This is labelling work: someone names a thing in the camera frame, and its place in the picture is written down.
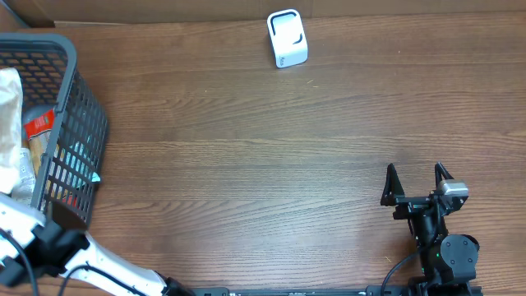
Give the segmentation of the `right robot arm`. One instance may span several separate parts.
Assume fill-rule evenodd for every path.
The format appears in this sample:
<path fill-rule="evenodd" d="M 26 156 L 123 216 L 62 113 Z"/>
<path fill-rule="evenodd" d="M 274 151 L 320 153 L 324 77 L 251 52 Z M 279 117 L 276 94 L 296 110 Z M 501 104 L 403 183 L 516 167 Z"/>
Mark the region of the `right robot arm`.
<path fill-rule="evenodd" d="M 462 208 L 468 200 L 468 186 L 455 179 L 438 162 L 434 168 L 436 188 L 422 197 L 407 197 L 393 164 L 386 169 L 381 196 L 383 206 L 393 206 L 393 218 L 408 222 L 417 250 L 397 263 L 382 281 L 379 295 L 477 296 L 482 288 L 476 279 L 480 244 L 467 234 L 450 234 L 445 217 Z M 422 275 L 405 286 L 389 285 L 392 275 L 407 262 L 418 258 Z"/>

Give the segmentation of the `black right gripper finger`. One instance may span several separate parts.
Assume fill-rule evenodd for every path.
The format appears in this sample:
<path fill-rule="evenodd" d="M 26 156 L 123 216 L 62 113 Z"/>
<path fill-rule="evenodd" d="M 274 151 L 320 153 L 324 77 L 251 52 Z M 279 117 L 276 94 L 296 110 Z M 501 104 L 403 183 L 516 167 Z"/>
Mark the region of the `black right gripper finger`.
<path fill-rule="evenodd" d="M 381 195 L 382 206 L 396 206 L 399 199 L 404 199 L 405 193 L 399 176 L 393 164 L 389 164 L 386 169 L 385 186 Z"/>
<path fill-rule="evenodd" d="M 441 162 L 437 162 L 435 164 L 434 174 L 436 187 L 439 187 L 440 182 L 443 180 L 453 179 L 452 175 L 447 171 Z"/>

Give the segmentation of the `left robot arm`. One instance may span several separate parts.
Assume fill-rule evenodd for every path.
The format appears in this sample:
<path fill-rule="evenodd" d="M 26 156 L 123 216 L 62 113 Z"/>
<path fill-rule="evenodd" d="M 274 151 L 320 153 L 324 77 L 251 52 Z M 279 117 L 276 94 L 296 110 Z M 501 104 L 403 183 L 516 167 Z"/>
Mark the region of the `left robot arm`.
<path fill-rule="evenodd" d="M 175 279 L 126 261 L 100 246 L 83 220 L 61 203 L 57 215 L 1 195 L 1 284 L 28 282 L 39 293 L 37 279 L 62 277 L 65 292 L 71 279 L 84 281 L 113 295 L 192 295 Z"/>

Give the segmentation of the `beige plastic pouch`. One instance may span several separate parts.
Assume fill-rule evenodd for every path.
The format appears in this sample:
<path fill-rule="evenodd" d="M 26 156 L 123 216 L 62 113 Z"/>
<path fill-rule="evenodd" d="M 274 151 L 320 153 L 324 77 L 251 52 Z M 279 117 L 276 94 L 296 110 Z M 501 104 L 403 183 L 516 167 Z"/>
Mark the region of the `beige plastic pouch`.
<path fill-rule="evenodd" d="M 19 72 L 1 70 L 1 193 L 10 194 L 20 177 L 23 90 Z"/>

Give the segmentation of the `red orange pasta package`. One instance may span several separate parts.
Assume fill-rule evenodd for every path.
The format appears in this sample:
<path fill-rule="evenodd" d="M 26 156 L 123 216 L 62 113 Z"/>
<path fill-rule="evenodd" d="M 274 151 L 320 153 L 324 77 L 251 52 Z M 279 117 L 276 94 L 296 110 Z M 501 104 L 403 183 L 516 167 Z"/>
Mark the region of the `red orange pasta package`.
<path fill-rule="evenodd" d="M 47 150 L 54 119 L 52 105 L 34 106 L 22 114 L 23 132 L 29 145 L 35 174 L 38 174 L 42 164 L 42 154 Z"/>

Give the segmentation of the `white tube gold cap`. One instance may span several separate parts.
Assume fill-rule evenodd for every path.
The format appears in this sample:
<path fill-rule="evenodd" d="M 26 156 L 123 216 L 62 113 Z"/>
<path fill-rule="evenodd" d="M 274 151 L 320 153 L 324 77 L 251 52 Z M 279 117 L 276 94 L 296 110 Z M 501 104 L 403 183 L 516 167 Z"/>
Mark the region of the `white tube gold cap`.
<path fill-rule="evenodd" d="M 22 147 L 20 152 L 19 175 L 19 181 L 12 190 L 12 198 L 29 206 L 35 189 L 36 177 L 30 150 L 25 147 Z"/>

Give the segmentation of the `teal snack packet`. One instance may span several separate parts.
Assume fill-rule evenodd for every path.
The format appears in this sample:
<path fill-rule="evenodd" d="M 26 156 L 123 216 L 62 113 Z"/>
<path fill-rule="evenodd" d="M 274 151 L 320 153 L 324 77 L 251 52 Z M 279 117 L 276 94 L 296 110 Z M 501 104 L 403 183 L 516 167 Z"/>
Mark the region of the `teal snack packet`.
<path fill-rule="evenodd" d="M 68 180 L 74 187 L 81 187 L 87 184 L 87 180 L 92 183 L 99 183 L 100 176 L 90 169 L 95 162 L 90 159 L 87 146 L 81 142 L 76 142 L 70 146 L 71 151 L 67 152 L 67 165 L 73 169 L 68 176 Z"/>

